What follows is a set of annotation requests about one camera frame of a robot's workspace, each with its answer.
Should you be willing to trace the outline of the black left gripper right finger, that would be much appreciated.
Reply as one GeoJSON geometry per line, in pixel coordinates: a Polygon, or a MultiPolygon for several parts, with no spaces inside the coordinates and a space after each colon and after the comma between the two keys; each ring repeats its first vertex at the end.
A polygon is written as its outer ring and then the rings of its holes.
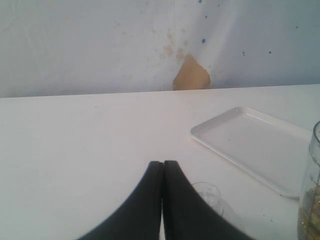
{"type": "Polygon", "coordinates": [[[167,240],[249,240],[196,192],[179,163],[164,162],[162,212],[167,240]]]}

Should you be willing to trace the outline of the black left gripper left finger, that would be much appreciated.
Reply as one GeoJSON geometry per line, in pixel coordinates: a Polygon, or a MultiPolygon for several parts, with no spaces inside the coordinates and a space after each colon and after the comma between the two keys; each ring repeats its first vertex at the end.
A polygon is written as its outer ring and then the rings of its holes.
{"type": "Polygon", "coordinates": [[[106,220],[81,240],[158,240],[162,219],[164,164],[151,161],[138,185],[106,220]]]}

